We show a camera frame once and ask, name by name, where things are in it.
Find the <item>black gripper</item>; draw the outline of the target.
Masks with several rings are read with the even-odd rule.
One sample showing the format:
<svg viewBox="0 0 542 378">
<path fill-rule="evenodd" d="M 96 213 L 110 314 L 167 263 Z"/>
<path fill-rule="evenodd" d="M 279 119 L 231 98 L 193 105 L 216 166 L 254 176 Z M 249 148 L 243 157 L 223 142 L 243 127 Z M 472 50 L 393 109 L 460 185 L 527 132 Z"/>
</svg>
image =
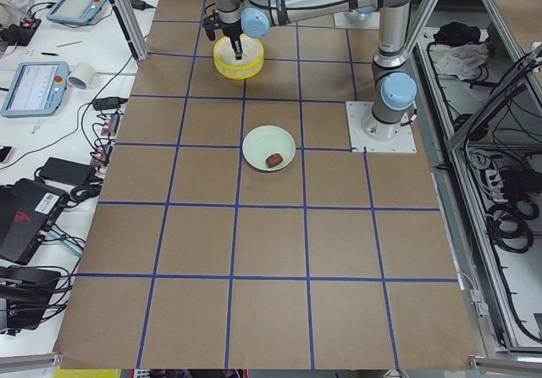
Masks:
<svg viewBox="0 0 542 378">
<path fill-rule="evenodd" d="M 243 57 L 243 48 L 242 41 L 240 39 L 241 34 L 243 33 L 241 22 L 236 21 L 234 23 L 222 23 L 222 31 L 225 36 L 230 39 L 230 44 L 232 46 L 235 59 L 242 60 Z"/>
</svg>

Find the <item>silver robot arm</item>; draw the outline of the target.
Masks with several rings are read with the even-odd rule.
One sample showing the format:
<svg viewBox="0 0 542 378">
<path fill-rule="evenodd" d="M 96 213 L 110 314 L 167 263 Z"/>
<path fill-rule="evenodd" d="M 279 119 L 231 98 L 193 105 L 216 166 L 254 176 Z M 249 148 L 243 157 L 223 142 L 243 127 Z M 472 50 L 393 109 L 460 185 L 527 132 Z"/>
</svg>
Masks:
<svg viewBox="0 0 542 378">
<path fill-rule="evenodd" d="M 216 8 L 203 19 L 210 40 L 221 30 L 230 39 L 236 59 L 243 50 L 241 35 L 259 39 L 273 26 L 289 25 L 341 11 L 379 12 L 378 49 L 373 56 L 376 98 L 362 118 L 363 132 L 377 140 L 397 136 L 404 113 L 417 94 L 414 79 L 403 65 L 438 0 L 215 0 Z"/>
</svg>

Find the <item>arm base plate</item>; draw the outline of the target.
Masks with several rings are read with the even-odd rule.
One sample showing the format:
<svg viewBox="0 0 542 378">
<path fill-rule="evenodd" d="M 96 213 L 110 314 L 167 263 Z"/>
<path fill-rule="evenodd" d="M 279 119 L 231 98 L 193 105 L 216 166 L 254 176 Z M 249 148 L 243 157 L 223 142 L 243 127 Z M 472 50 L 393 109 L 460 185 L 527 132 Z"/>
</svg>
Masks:
<svg viewBox="0 0 542 378">
<path fill-rule="evenodd" d="M 379 16 L 379 11 L 369 14 L 361 14 L 357 11 L 345 11 L 333 15 L 336 28 L 376 31 L 379 29 Z"/>
<path fill-rule="evenodd" d="M 346 102 L 351 149 L 356 153 L 414 154 L 412 126 L 405 112 L 399 123 L 388 125 L 372 114 L 373 102 Z"/>
</svg>

